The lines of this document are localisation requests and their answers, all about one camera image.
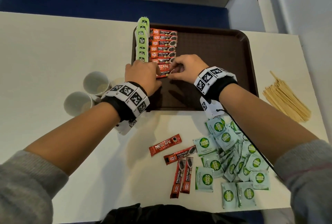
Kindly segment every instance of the white table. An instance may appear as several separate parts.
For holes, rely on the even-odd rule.
[[[63,101],[69,93],[83,91],[87,73],[102,71],[113,85],[123,81],[135,26],[134,22],[0,12],[0,162],[71,118]],[[272,70],[311,109],[312,117],[304,127],[327,141],[298,36],[244,33],[250,40],[260,98],[265,100],[263,89],[274,82]],[[213,193],[196,192],[193,173],[191,193],[169,199],[175,165],[166,166],[162,156],[207,134],[204,121],[204,112],[155,111],[145,113],[126,136],[112,130],[54,198],[54,223],[99,220],[112,208],[138,202],[223,212],[221,178],[215,180]],[[180,145],[151,158],[149,146],[177,133],[183,138]],[[197,155],[194,166],[202,166]],[[271,191],[255,191],[255,209],[289,207],[289,191],[271,170],[270,176]]]

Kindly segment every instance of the brown tray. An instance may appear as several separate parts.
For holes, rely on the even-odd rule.
[[[150,27],[178,31],[176,55],[197,54],[210,67],[217,66],[236,75],[238,84],[258,96],[249,39],[238,30],[150,24]],[[133,34],[132,59],[136,40]],[[151,98],[147,110],[203,110],[201,92],[189,83],[161,78],[162,88]]]

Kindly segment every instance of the hand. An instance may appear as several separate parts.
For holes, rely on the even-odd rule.
[[[126,65],[124,81],[138,83],[145,89],[147,96],[151,96],[161,86],[161,81],[156,80],[157,74],[160,74],[157,63],[136,60],[132,66]]]
[[[168,75],[168,78],[183,80],[193,84],[199,73],[208,67],[209,66],[203,62],[198,55],[183,54],[179,57],[175,57],[175,60],[170,66],[172,72]]]

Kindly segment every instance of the gray sweater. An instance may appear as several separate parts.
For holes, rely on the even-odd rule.
[[[332,222],[332,147],[315,140],[281,156],[274,169],[292,193],[299,223]],[[0,223],[52,223],[52,198],[68,181],[58,167],[19,151],[0,165]]]

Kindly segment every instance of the paper cup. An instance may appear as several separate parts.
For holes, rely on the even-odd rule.
[[[71,93],[64,100],[64,110],[70,116],[78,116],[91,109],[95,105],[95,101],[85,92],[76,91]]]
[[[110,80],[104,73],[94,71],[84,78],[83,88],[91,95],[102,96],[110,89]]]

